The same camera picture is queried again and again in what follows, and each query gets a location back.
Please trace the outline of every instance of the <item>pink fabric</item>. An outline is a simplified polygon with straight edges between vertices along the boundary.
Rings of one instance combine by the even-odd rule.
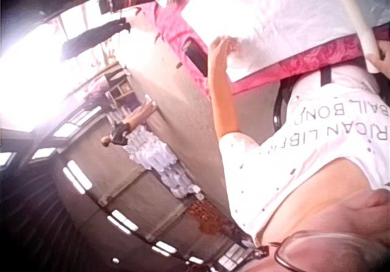
[[[207,47],[198,34],[181,17],[181,12],[189,0],[163,8],[157,3],[143,4],[141,7],[145,16],[154,23],[161,33],[163,41],[167,42],[180,61],[190,71],[191,77],[199,89],[209,97],[207,78],[204,78],[195,65],[186,57],[182,46],[188,37],[192,37],[200,47],[207,52]],[[389,24],[375,28],[377,38],[388,40]],[[296,74],[316,70],[323,66],[351,60],[362,55],[359,40],[356,35],[335,39],[324,45],[309,49],[290,59],[275,63],[250,76],[232,84],[234,94],[238,94],[266,83],[281,80]]]

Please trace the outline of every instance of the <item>white tube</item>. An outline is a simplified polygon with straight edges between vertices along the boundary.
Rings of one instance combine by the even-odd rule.
[[[380,58],[377,41],[370,25],[363,18],[361,10],[355,0],[340,0],[344,6],[352,25],[356,29],[364,55],[373,54]],[[367,70],[370,73],[378,73],[379,70],[366,59]]]

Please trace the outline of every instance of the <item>eyeglasses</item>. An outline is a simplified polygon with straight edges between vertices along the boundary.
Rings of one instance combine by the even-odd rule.
[[[379,243],[353,234],[299,231],[281,243],[257,248],[235,271],[246,271],[249,262],[269,256],[276,247],[274,259],[293,272],[372,271],[389,252]]]

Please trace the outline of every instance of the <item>floor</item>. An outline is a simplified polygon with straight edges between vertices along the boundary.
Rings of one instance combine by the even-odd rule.
[[[213,129],[211,103],[195,86],[179,59],[142,13],[126,15],[131,33],[120,35],[119,61],[132,73],[129,82],[143,100],[148,94],[159,111],[147,121],[188,168],[207,198],[230,216],[224,170]],[[235,96],[242,131],[262,143],[273,130],[272,110],[278,83]]]

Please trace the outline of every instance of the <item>black phone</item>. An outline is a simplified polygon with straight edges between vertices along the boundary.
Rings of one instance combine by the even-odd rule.
[[[192,37],[188,37],[183,45],[185,55],[194,63],[196,68],[207,77],[207,55]]]

